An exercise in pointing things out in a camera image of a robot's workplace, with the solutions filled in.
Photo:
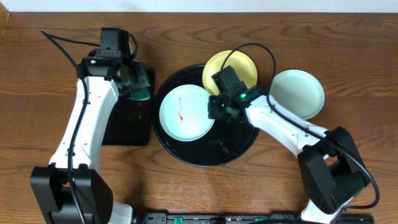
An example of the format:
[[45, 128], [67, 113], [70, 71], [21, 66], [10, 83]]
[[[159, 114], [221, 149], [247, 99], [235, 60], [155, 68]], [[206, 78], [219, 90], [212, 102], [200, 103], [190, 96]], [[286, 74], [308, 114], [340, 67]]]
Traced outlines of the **green yellow sponge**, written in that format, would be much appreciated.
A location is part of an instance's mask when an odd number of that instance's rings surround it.
[[135, 101], [146, 101], [150, 99], [150, 92], [148, 88], [141, 88], [139, 90], [132, 91], [129, 95], [129, 99]]

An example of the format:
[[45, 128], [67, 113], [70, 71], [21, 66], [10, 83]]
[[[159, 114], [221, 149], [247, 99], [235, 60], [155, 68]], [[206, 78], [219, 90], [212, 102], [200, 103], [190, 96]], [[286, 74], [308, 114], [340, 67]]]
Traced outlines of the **yellow plate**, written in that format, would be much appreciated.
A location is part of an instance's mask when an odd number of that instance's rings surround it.
[[[219, 89], [212, 79], [212, 75], [220, 71], [220, 68], [231, 51], [225, 50], [212, 56], [207, 61], [202, 75], [202, 82], [205, 90], [211, 95], [219, 95]], [[235, 51], [228, 57], [224, 67], [232, 66], [237, 76], [245, 85], [250, 88], [257, 84], [257, 68], [254, 62], [246, 54]]]

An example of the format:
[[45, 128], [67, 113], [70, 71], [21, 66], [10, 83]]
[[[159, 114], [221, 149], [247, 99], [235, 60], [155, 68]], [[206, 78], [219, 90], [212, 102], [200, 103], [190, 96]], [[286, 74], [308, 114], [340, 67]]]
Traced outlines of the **light blue plate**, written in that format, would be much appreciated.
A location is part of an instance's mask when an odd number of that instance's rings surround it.
[[210, 94], [197, 85], [181, 85], [166, 94], [159, 109], [160, 125], [171, 138], [194, 141], [213, 126], [208, 117]]
[[280, 72], [272, 81], [270, 94], [284, 108], [302, 119], [316, 116], [325, 102], [321, 83], [303, 70]]

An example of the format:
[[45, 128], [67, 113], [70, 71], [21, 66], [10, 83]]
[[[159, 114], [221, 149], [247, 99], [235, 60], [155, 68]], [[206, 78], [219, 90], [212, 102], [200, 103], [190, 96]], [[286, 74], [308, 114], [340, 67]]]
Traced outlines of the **light blue plate front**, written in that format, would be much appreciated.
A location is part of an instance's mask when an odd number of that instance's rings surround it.
[[270, 94], [284, 108], [302, 119], [316, 116], [325, 102], [321, 83], [303, 70], [280, 72], [272, 81]]

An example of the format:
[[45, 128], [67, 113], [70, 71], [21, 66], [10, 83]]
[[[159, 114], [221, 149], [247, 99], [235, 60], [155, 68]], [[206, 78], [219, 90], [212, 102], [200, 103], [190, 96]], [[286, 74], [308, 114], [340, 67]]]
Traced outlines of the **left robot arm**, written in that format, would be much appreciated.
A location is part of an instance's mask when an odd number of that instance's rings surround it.
[[132, 223], [100, 176], [103, 145], [143, 146], [150, 137], [154, 73], [136, 60], [134, 36], [104, 27], [80, 63], [75, 104], [59, 147], [30, 185], [47, 223]]

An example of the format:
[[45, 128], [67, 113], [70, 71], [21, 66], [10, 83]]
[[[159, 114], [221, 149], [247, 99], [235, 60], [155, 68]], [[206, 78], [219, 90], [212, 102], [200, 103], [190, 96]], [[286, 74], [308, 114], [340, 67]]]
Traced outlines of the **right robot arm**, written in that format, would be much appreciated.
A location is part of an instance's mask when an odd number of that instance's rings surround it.
[[310, 200], [300, 217], [334, 223], [372, 181], [350, 133], [330, 131], [299, 118], [261, 87], [250, 88], [230, 66], [212, 75], [219, 93], [209, 97], [208, 116], [247, 122], [278, 140], [298, 159]]

